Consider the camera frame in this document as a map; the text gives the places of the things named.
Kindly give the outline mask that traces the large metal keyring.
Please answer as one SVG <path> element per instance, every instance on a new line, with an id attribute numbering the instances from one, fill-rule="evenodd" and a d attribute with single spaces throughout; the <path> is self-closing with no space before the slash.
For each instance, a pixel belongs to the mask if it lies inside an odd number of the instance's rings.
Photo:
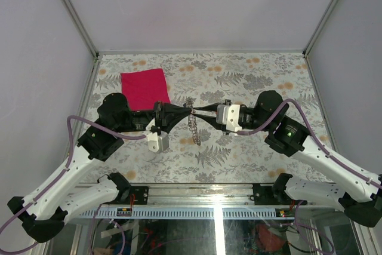
<path id="1" fill-rule="evenodd" d="M 185 107 L 189 107 L 192 110 L 192 108 L 193 108 L 193 99 L 191 97 L 188 97 L 186 99 L 186 102 L 185 102 L 184 106 Z M 188 124 L 188 127 L 189 127 L 189 131 L 192 134 L 192 139 L 193 139 L 194 144 L 200 146 L 201 145 L 201 139 L 200 139 L 200 135 L 198 133 L 196 117 L 190 114 L 187 117 L 187 124 Z"/>

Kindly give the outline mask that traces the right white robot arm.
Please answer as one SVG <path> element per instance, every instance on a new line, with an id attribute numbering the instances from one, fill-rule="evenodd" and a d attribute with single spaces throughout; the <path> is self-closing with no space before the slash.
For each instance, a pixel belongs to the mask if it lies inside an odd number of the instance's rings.
<path id="1" fill-rule="evenodd" d="M 267 132 L 265 142 L 275 152 L 299 160 L 330 179 L 329 183 L 303 180 L 281 173 L 272 186 L 279 204 L 307 201 L 342 211 L 350 220 L 373 228 L 381 220 L 381 176 L 350 162 L 323 144 L 314 134 L 306 116 L 303 123 L 288 117 L 289 104 L 275 90 L 262 92 L 253 108 L 229 101 L 201 108 L 216 116 L 202 116 L 217 130 L 237 136 Z"/>

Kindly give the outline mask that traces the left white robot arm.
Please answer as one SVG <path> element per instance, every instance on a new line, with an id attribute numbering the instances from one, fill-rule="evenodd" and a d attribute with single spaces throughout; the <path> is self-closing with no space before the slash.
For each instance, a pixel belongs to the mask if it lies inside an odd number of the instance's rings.
<path id="1" fill-rule="evenodd" d="M 145 139 L 152 152 L 164 151 L 171 129 L 192 110 L 156 102 L 151 110 L 133 111 L 123 94 L 112 93 L 104 98 L 97 113 L 97 120 L 87 122 L 89 128 L 78 141 L 71 141 L 67 160 L 33 192 L 15 196 L 7 204 L 24 231 L 38 243 L 51 240 L 72 218 L 95 205 L 129 203 L 131 185 L 119 172 L 110 173 L 79 195 L 69 192 L 89 171 L 102 166 L 126 139 Z"/>

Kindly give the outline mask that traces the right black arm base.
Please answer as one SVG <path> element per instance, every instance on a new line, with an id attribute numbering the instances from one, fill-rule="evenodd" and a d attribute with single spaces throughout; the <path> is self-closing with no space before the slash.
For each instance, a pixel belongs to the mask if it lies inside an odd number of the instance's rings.
<path id="1" fill-rule="evenodd" d="M 292 177 L 292 174 L 281 173 L 272 184 L 253 183 L 249 199 L 255 205 L 290 205 L 292 198 L 285 191 Z"/>

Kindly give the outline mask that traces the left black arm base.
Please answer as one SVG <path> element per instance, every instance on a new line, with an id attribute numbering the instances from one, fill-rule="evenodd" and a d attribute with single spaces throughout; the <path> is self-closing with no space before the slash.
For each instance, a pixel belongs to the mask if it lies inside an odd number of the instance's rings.
<path id="1" fill-rule="evenodd" d="M 116 198 L 109 204 L 147 205 L 148 186 L 133 186 L 121 173 L 111 173 L 107 178 L 114 182 L 118 191 Z"/>

